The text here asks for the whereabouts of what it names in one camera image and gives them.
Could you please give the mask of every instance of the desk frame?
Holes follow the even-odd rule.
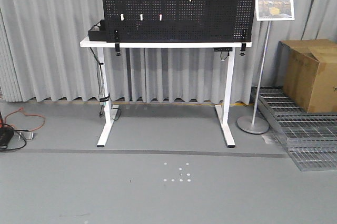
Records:
[[[104,81],[104,96],[109,95],[106,79],[105,61],[103,48],[115,48],[115,43],[96,42],[90,41],[88,37],[85,37],[80,46],[84,48],[97,48],[98,60],[102,63],[102,75]],[[216,105],[215,110],[219,118],[219,122],[225,137],[226,144],[229,148],[235,148],[235,141],[233,139],[231,130],[228,125],[228,116],[230,110],[230,99],[232,91],[232,80],[234,71],[235,49],[241,48],[242,43],[120,43],[120,48],[233,48],[228,57],[227,64],[227,76],[226,76],[226,89],[225,97],[223,98],[223,105]],[[252,43],[246,43],[247,47],[252,47]],[[105,147],[107,139],[109,137],[111,128],[114,124],[114,118],[117,114],[118,105],[111,107],[111,101],[105,102],[105,126],[98,140],[97,147]]]

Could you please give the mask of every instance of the photo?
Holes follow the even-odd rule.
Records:
[[[256,0],[258,21],[295,20],[293,0]]]

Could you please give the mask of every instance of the sign stand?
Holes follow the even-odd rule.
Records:
[[[293,0],[256,0],[256,15],[258,21],[268,21],[267,34],[264,43],[264,51],[261,61],[261,69],[259,76],[259,84],[256,89],[255,104],[253,116],[242,116],[237,120],[237,125],[243,131],[251,134],[263,134],[269,129],[269,124],[266,120],[257,117],[257,104],[259,102],[259,94],[261,88],[261,80],[265,57],[268,49],[268,41],[272,21],[289,21],[295,20]]]
[[[262,74],[263,74],[263,68],[264,68],[264,62],[265,62],[265,55],[267,53],[268,49],[268,41],[269,41],[269,34],[270,34],[270,27],[272,26],[272,21],[268,22],[268,29],[267,29],[267,35],[265,38],[264,43],[264,51],[263,51],[263,57],[261,62],[261,70],[260,70],[260,76],[259,76],[259,84],[256,89],[256,97],[255,97],[255,104],[254,104],[254,113],[253,116],[247,115],[242,116],[237,120],[237,125],[239,128],[241,128],[243,131],[246,131],[251,134],[263,134],[266,133],[269,129],[269,124],[266,120],[256,117],[257,112],[257,102],[259,101],[259,94],[260,94],[260,88],[261,88],[261,80],[262,80]]]

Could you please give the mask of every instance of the black pegboard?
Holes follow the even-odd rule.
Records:
[[[255,0],[103,0],[103,7],[108,42],[250,42]]]

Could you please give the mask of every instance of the white tabletop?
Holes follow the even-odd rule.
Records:
[[[80,42],[85,48],[114,48],[115,43],[90,41],[85,37]],[[120,48],[241,48],[242,43],[120,43]]]

